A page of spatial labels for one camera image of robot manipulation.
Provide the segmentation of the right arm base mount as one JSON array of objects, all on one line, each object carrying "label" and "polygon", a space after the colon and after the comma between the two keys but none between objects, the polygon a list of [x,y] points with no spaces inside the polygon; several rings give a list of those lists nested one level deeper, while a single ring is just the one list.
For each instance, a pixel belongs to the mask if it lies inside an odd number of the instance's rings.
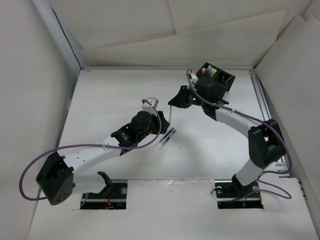
[{"label": "right arm base mount", "polygon": [[214,181],[212,195],[216,196],[218,209],[263,209],[257,180],[242,186],[236,177]]}]

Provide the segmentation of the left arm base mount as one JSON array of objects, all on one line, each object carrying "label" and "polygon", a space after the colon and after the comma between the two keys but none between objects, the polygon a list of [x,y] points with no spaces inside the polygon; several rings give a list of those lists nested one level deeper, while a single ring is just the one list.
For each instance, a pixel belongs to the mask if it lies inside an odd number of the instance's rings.
[{"label": "left arm base mount", "polygon": [[111,180],[104,172],[97,174],[103,179],[102,188],[98,192],[82,194],[81,210],[125,210],[127,206],[128,181]]}]

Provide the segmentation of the green gel pen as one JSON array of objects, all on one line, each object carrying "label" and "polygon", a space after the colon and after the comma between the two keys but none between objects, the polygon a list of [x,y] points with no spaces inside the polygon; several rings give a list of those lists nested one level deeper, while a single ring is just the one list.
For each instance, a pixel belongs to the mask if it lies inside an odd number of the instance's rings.
[{"label": "green gel pen", "polygon": [[171,121],[172,121],[172,106],[169,106],[169,113],[168,113],[168,122],[169,125],[171,125]]}]

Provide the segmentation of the dark cap gel pen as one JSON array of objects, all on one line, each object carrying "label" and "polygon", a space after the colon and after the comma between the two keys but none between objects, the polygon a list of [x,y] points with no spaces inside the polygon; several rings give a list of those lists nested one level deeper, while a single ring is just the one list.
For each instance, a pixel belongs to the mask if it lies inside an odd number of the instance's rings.
[{"label": "dark cap gel pen", "polygon": [[169,134],[174,130],[175,128],[174,127],[172,127],[161,139],[160,139],[160,143],[163,141],[163,140],[165,140],[168,136],[169,136]]}]

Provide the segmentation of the yellow cap highlighter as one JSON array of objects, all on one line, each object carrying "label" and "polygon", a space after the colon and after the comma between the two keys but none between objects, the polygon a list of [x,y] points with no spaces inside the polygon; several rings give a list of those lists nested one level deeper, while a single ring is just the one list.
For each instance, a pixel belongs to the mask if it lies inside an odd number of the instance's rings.
[{"label": "yellow cap highlighter", "polygon": [[216,72],[217,72],[217,69],[214,68],[214,69],[211,71],[210,77],[212,78],[212,77],[216,74]]}]

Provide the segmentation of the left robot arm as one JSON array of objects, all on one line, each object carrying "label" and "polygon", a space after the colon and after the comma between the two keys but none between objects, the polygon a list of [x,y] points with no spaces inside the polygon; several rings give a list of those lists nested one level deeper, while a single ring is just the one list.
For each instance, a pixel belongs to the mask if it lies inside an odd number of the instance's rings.
[{"label": "left robot arm", "polygon": [[74,190],[79,190],[80,184],[76,177],[86,170],[136,149],[149,135],[165,134],[170,124],[162,111],[157,113],[159,116],[139,111],[130,123],[113,132],[98,146],[65,156],[59,155],[57,151],[50,154],[36,177],[48,202],[52,206],[61,204]]}]

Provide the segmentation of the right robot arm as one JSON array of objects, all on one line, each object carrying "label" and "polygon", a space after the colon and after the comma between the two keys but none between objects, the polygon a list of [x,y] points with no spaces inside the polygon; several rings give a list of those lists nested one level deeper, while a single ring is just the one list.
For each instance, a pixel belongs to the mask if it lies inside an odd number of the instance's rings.
[{"label": "right robot arm", "polygon": [[274,119],[262,121],[233,110],[223,99],[226,90],[215,80],[198,78],[194,74],[187,77],[188,85],[182,85],[168,105],[181,109],[200,106],[208,117],[247,138],[249,159],[222,190],[230,194],[234,202],[254,194],[254,183],[272,163],[288,153],[278,123]]}]

